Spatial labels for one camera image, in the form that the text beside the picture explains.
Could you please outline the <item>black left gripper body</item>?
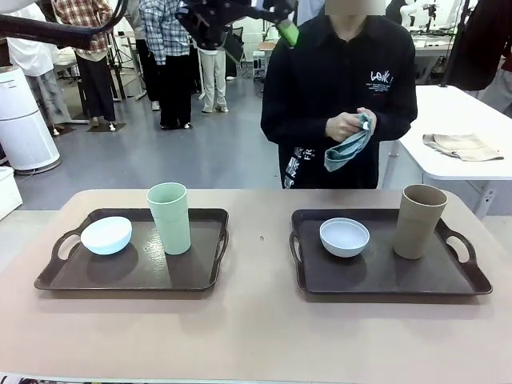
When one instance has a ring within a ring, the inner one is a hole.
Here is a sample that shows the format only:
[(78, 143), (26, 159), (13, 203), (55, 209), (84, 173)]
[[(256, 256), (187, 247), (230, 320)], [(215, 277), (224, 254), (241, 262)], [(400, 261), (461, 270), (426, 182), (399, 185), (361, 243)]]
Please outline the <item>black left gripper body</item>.
[(180, 1), (175, 17), (204, 50), (242, 50), (231, 25), (248, 17), (274, 24), (278, 14), (291, 15), (295, 1), (197, 0)]

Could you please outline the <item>person right hand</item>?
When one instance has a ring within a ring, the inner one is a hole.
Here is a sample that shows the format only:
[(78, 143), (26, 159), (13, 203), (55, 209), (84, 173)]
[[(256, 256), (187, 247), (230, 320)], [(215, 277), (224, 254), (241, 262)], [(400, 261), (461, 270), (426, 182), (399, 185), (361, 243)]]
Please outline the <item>person right hand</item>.
[(342, 112), (335, 117), (329, 118), (326, 122), (326, 136), (336, 142), (344, 142), (347, 138), (362, 130), (359, 120), (360, 116), (360, 114)]

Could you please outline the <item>person left hand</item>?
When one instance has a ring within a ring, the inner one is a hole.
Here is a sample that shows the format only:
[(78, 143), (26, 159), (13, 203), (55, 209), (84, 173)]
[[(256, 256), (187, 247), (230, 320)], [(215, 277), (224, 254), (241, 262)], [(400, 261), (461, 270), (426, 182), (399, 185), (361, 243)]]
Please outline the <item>person left hand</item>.
[(376, 114), (372, 110), (369, 110), (369, 109), (364, 108), (364, 107), (359, 107), (358, 108), (358, 113), (359, 114), (364, 114), (365, 116), (368, 117), (368, 121), (369, 121), (369, 124), (370, 124), (370, 129), (371, 129), (372, 132), (374, 132), (376, 124), (377, 124), (377, 116), (376, 116)]

